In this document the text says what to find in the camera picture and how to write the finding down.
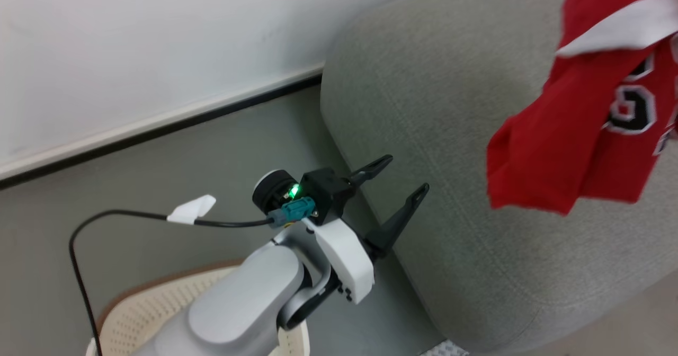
patterned rug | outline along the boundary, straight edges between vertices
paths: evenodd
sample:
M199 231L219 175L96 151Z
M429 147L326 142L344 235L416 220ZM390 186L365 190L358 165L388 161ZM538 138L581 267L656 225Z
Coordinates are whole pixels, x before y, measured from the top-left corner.
M445 341L434 346L428 352L424 352L421 356L468 356L469 353L463 349L455 346L451 341Z

gray fabric upholstery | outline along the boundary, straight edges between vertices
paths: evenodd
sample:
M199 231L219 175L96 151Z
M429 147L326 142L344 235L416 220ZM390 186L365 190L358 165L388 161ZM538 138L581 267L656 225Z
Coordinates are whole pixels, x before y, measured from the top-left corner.
M439 329L468 351L530 349L600 317L678 267L678 146L642 202L583 200L567 218L485 194L485 146L539 94L562 0L399 0L359 18L327 61L322 112L380 220L431 192L396 245Z

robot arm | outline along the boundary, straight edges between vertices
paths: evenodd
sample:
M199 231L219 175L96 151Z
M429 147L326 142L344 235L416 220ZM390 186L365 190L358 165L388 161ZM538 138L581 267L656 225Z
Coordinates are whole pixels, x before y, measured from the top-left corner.
M265 175L252 199L267 216L283 211L290 218L301 199L312 209L302 209L295 223L172 317L133 356L267 356L278 346L279 328L301 324L335 290L360 303L374 284L374 263L390 252L429 191L422 185L382 228L359 237L341 220L344 206L390 161L384 156L347 178L330 168L306 173L301 182L285 171ZM314 280L310 269L320 277Z

white wall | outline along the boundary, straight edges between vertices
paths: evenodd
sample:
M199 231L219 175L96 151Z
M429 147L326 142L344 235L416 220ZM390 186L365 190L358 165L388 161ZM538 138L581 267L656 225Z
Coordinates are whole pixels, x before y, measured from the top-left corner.
M388 0L0 0L0 177L312 74Z

red cloth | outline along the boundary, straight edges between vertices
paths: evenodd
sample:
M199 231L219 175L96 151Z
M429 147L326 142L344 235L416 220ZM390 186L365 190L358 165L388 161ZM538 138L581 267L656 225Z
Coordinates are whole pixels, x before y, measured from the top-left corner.
M566 0L560 47L636 1ZM637 202L674 127L678 65L671 40L558 57L543 94L489 142L492 208L566 215L578 197ZM642 75L644 61L652 71Z

